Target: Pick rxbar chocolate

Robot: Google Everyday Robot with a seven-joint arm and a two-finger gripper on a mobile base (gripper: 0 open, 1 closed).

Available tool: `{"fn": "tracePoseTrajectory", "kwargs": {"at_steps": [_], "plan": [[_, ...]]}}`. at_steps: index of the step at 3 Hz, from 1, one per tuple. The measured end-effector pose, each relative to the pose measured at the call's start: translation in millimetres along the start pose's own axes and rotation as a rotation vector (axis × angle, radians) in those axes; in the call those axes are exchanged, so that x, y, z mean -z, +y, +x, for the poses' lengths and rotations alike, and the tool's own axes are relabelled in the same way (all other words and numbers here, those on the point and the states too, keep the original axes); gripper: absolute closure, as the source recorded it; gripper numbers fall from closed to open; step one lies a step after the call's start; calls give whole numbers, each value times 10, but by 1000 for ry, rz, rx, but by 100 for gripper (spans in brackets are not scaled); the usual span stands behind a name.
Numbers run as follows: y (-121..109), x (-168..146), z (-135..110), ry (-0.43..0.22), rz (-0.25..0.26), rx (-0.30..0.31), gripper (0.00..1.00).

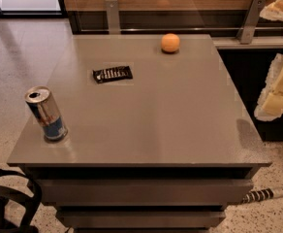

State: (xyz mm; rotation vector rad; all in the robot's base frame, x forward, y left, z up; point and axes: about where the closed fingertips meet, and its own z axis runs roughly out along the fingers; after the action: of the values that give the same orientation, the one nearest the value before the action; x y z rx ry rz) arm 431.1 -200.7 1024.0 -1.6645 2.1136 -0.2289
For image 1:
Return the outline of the cream white gripper body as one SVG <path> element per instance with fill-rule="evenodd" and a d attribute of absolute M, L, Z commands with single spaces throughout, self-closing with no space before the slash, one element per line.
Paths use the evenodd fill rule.
<path fill-rule="evenodd" d="M 264 6 L 260 12 L 260 17 L 271 21 L 283 21 L 283 0 L 275 0 Z"/>

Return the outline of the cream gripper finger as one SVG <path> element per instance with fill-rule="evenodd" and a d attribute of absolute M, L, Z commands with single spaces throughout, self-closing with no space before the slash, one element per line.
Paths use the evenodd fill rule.
<path fill-rule="evenodd" d="M 265 83 L 254 116 L 260 121 L 273 121 L 283 115 L 283 54 L 278 53 L 271 61 Z"/>

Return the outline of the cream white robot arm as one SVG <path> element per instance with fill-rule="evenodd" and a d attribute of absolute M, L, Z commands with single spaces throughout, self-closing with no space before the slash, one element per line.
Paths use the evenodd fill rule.
<path fill-rule="evenodd" d="M 283 21 L 283 0 L 276 0 L 265 6 L 260 17 Z M 254 117 L 260 121 L 273 121 L 283 115 L 283 54 L 278 53 L 271 61 L 265 83 Z"/>

